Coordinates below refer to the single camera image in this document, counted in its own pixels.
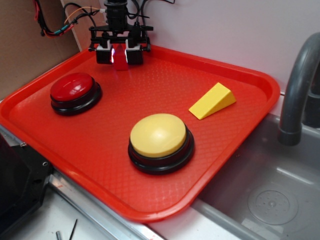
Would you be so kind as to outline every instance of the white wall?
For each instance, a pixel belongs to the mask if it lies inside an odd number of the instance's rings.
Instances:
[[[283,91],[302,44],[320,32],[319,0],[149,0],[144,14],[153,45],[267,73]]]

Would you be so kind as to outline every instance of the black button base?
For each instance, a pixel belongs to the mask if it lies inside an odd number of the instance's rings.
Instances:
[[[185,126],[186,138],[183,145],[174,153],[164,157],[146,157],[139,154],[129,141],[128,154],[134,166],[140,171],[151,175],[173,173],[185,166],[195,151],[195,140]]]
[[[93,82],[90,90],[77,99],[71,101],[56,101],[51,96],[51,107],[57,114],[64,116],[80,114],[91,109],[102,97],[102,90],[99,83],[94,80]]]

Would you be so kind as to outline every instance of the black device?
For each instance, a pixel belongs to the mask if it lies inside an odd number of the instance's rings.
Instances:
[[[0,239],[43,203],[52,165],[28,145],[0,134]]]
[[[138,18],[145,16],[143,6],[140,8],[137,1],[133,1],[137,7],[137,13],[131,14],[127,9],[127,0],[106,0],[106,23],[104,26],[92,26],[91,44],[89,51],[96,51],[98,64],[112,64],[113,44],[125,44],[126,60],[129,65],[143,63],[143,51],[150,52],[151,44],[147,31],[153,31],[152,26],[140,25]],[[128,23],[129,19],[135,19],[134,25]]]

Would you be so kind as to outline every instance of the yellow button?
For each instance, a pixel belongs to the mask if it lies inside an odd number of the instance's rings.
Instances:
[[[180,118],[159,113],[141,119],[132,128],[130,141],[140,155],[161,158],[176,152],[186,137],[186,126]]]

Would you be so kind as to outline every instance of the button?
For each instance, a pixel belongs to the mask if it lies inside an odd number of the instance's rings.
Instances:
[[[177,116],[159,113],[140,120],[132,129],[134,150],[149,158],[161,158],[177,151],[186,140],[186,126]]]
[[[59,102],[78,99],[92,88],[92,77],[84,72],[72,73],[56,81],[50,90],[52,98]]]

